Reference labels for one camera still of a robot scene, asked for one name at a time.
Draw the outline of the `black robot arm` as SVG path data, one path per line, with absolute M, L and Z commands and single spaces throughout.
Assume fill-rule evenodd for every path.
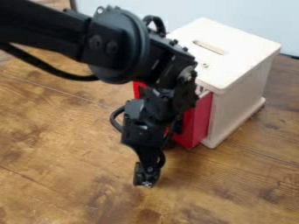
M 89 64 L 93 73 L 59 70 L 22 46 L 69 56 Z M 111 6 L 87 16 L 30 0 L 0 0 L 0 50 L 67 80 L 141 83 L 139 98 L 111 113 L 110 122 L 139 157 L 135 185 L 154 186 L 166 163 L 163 148 L 199 100 L 197 59 L 167 38 L 163 20 Z

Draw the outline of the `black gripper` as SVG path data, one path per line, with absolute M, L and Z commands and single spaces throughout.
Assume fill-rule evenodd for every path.
M 155 186 L 166 163 L 163 147 L 181 127 L 182 115 L 159 121 L 157 115 L 149 113 L 143 99 L 126 103 L 122 143 L 139 157 L 139 162 L 135 163 L 134 186 Z

